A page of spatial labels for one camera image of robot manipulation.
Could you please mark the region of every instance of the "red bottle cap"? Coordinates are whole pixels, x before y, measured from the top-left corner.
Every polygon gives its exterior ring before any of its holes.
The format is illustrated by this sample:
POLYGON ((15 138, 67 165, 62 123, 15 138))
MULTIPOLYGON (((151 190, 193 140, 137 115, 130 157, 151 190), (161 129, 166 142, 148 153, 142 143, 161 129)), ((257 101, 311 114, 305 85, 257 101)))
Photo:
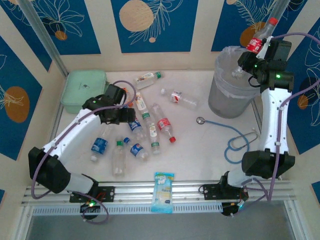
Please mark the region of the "red bottle cap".
POLYGON ((170 140, 170 143, 174 143, 176 141, 176 138, 173 136, 173 137, 170 137, 169 140, 170 140))
POLYGON ((275 26, 278 23, 278 19, 276 19, 275 17, 270 17, 269 23, 275 26))

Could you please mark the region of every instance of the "gray floor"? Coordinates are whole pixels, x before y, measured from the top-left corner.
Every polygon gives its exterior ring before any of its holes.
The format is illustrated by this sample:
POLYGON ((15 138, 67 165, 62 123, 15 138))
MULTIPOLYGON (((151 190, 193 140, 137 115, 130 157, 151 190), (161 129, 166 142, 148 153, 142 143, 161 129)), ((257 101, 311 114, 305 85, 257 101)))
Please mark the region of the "gray floor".
POLYGON ((80 216, 34 216, 27 240, 292 240, 283 203, 257 203, 234 218, 220 213, 113 215, 106 225, 80 216))

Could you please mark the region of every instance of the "white table surface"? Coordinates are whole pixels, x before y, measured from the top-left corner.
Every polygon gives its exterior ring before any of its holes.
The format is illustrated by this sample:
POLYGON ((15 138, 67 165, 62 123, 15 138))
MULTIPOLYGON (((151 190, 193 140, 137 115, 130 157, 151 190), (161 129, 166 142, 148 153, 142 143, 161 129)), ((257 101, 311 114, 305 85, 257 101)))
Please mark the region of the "white table surface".
MULTIPOLYGON (((117 80, 132 81, 145 72, 107 72, 110 83, 117 80)), ((174 173, 176 181, 201 181, 219 180, 226 171, 233 170, 241 165, 230 164, 225 160, 224 151, 227 142, 238 134, 231 129, 216 126, 210 123, 199 125, 196 118, 201 116, 210 121, 231 125, 243 134, 252 132, 252 128, 258 129, 255 114, 251 104, 245 112, 235 119, 224 119, 215 115, 208 106, 208 97, 214 75, 214 71, 163 71, 163 78, 160 78, 154 85, 142 89, 140 92, 147 104, 160 104, 164 114, 168 117, 176 137, 175 143, 170 143, 165 135, 160 134, 160 155, 152 155, 148 138, 140 144, 149 152, 147 162, 139 162, 127 150, 126 173, 124 177, 114 177, 111 174, 112 150, 116 145, 115 137, 132 136, 128 124, 115 125, 115 131, 110 139, 106 154, 98 162, 90 160, 91 146, 96 139, 98 132, 83 140, 83 143, 74 150, 74 156, 66 164, 66 168, 72 173, 80 173, 91 176, 97 181, 153 181, 155 172, 174 173), (184 93, 191 94, 200 100, 200 107, 197 111, 191 111, 179 105, 169 102, 160 94, 162 88, 175 88, 184 93)), ((138 111, 137 118, 142 127, 144 121, 138 111)), ((58 134, 75 118, 75 114, 69 114, 63 110, 58 127, 58 134)), ((258 140, 250 144, 250 150, 256 150, 258 140)), ((228 156, 233 161, 242 159, 246 148, 233 152, 229 151, 228 156)))

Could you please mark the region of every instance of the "green plastic container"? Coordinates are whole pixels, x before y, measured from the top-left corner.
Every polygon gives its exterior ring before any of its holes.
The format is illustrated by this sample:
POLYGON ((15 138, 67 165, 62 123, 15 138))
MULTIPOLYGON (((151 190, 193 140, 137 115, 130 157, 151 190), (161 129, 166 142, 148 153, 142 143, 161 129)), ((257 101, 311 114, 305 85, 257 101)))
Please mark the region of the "green plastic container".
POLYGON ((74 70, 66 79, 61 103, 69 114, 77 114, 86 100, 104 94, 108 86, 103 70, 74 70))

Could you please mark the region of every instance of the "coca-cola bottle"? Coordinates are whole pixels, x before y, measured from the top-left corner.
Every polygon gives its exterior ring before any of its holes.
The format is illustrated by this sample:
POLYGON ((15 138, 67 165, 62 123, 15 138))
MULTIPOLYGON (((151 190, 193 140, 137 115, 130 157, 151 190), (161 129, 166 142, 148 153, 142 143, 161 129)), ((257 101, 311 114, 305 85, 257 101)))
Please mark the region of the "coca-cola bottle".
MULTIPOLYGON (((270 37, 272 33, 274 32, 276 26, 277 26, 278 20, 275 17, 270 17, 267 21, 267 23, 264 25, 263 28, 261 28, 259 31, 257 31, 252 39, 250 40, 249 44, 246 46, 246 49, 250 52, 253 52, 255 54, 259 53, 262 48, 262 40, 270 37)), ((236 78, 242 77, 244 71, 240 66, 238 66, 233 72, 232 76, 236 78)))

